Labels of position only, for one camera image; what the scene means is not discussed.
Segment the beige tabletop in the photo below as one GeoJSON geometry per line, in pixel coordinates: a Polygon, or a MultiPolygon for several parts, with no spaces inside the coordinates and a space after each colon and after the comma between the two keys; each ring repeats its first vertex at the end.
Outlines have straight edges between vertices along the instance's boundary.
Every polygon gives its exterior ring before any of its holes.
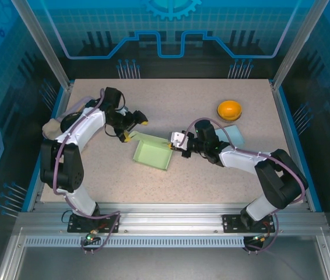
{"type": "MultiPolygon", "coordinates": [[[[243,114],[234,124],[244,137],[245,148],[261,152],[287,150],[268,80],[78,79],[68,107],[84,96],[98,98],[100,89],[107,86],[124,93],[130,111],[140,110],[147,116],[148,125],[138,125],[136,131],[167,138],[169,132],[186,130],[200,117],[220,121],[218,104],[236,100],[243,114]]],[[[83,184],[95,201],[234,203],[251,202],[262,194],[255,175],[210,164],[197,154],[185,159],[173,152],[167,171],[136,163],[132,158],[137,145],[135,141],[121,143],[104,131],[88,142],[82,152],[83,184]]],[[[48,187],[41,200],[64,201],[48,187]]]]}

